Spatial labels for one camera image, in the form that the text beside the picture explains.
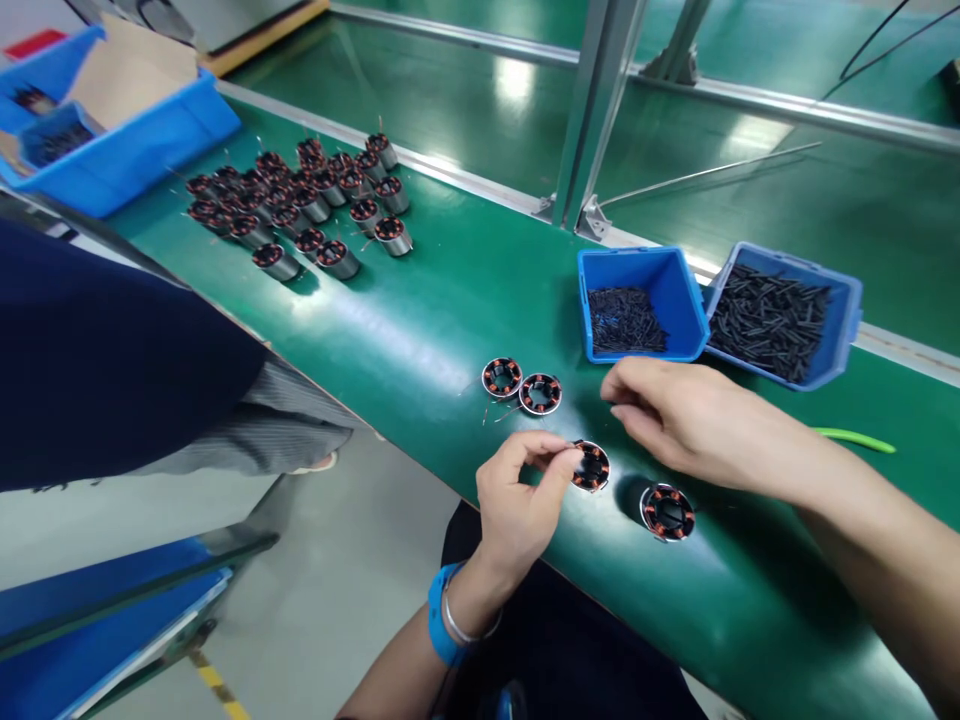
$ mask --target wrist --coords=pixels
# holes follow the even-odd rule
[[[522,579],[497,570],[482,547],[478,548],[447,587],[447,602],[457,627],[467,635],[482,636]]]

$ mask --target blue plastic bin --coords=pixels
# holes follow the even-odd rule
[[[757,375],[769,378],[779,385],[800,392],[816,390],[838,375],[842,375],[843,371],[847,369],[850,344],[857,337],[857,330],[863,317],[863,310],[860,309],[863,283],[855,277],[827,270],[808,260],[769,250],[752,243],[740,242],[734,246],[723,269],[707,289],[708,318],[713,318],[713,313],[717,309],[717,303],[720,302],[723,288],[727,284],[727,278],[730,277],[730,271],[733,270],[734,265],[746,265],[753,270],[770,275],[779,273],[781,277],[787,280],[799,280],[812,287],[829,287],[830,297],[827,301],[823,339],[820,342],[819,349],[810,361],[810,372],[803,383],[787,382],[779,375],[755,367],[709,345],[707,346],[707,352]]]
[[[679,248],[581,250],[577,255],[577,265],[580,268],[580,304],[583,307],[583,346],[590,362],[615,363],[631,355],[692,362],[703,352],[710,337],[710,326],[703,311],[700,286],[693,279]],[[666,352],[593,352],[593,327],[587,293],[590,290],[618,287],[642,288],[649,293],[657,320],[668,335]]]
[[[103,37],[103,28],[87,28],[0,74],[0,130],[22,140],[38,118],[13,101],[16,90],[33,85],[61,102],[87,53]],[[195,83],[28,178],[0,157],[0,176],[18,192],[43,193],[92,217],[105,217],[167,177],[168,167],[183,165],[240,127],[215,82],[201,70]]]
[[[0,592],[0,637],[53,620],[210,558],[196,538]],[[0,662],[0,717],[70,718],[178,619],[202,610],[232,577],[214,570]]]

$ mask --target workstation table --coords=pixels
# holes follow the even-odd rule
[[[234,164],[253,164],[257,136],[294,161],[298,124],[234,107],[244,124],[227,146]],[[217,149],[182,171],[222,162]],[[399,259],[376,245],[362,251],[366,238],[351,234],[339,209],[343,240],[363,264],[346,283],[319,272],[289,285],[270,279],[248,251],[183,214],[174,177],[108,224],[474,505],[477,467],[511,432],[542,428],[601,445],[610,483],[595,494],[571,488],[545,559],[751,716],[932,717],[789,508],[669,472],[610,415],[599,397],[609,366],[589,364],[582,347],[576,253],[591,244],[407,167],[395,172],[411,199],[404,222],[414,250]],[[332,221],[323,229],[336,234]],[[560,379],[555,413],[495,423],[506,409],[493,405],[483,423],[480,371],[504,355],[525,373]],[[960,390],[857,348],[845,375],[806,394],[716,367],[801,422],[893,444],[893,455],[853,451],[960,528],[950,487]],[[638,522],[638,490],[655,481],[677,485],[699,509],[684,542],[658,542]],[[842,488],[836,501],[848,502]]]

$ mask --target metal support bracket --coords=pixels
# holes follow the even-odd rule
[[[648,78],[658,79],[668,74],[664,67],[667,60],[667,50],[661,50],[660,54],[651,60],[641,71],[641,75]],[[681,85],[690,85],[691,87],[700,82],[702,77],[700,67],[697,65],[697,46],[694,44],[687,50],[684,57],[680,58],[676,66],[676,76],[672,81]]]
[[[697,84],[700,72],[695,40],[709,7],[710,0],[684,2],[670,43],[643,69],[644,77],[681,85]]]
[[[540,205],[534,210],[531,215],[533,215],[538,220],[543,220],[545,223],[553,221],[553,208],[557,204],[557,194],[551,193],[548,198],[540,198]]]
[[[607,216],[603,214],[603,210],[597,204],[597,196],[591,195],[577,220],[577,235],[594,242],[603,242],[607,231],[612,227],[613,223],[607,219]]]

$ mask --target hand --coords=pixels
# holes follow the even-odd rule
[[[563,495],[583,453],[558,435],[514,433],[477,470],[483,540],[474,558],[504,583],[519,584],[557,529]],[[536,487],[520,483],[524,464],[543,470]]]
[[[783,468],[835,448],[755,393],[702,365],[625,358],[607,374],[600,396],[614,403],[614,417],[664,465],[788,502],[798,502],[804,489],[791,487]],[[799,475],[794,484],[803,483]]]

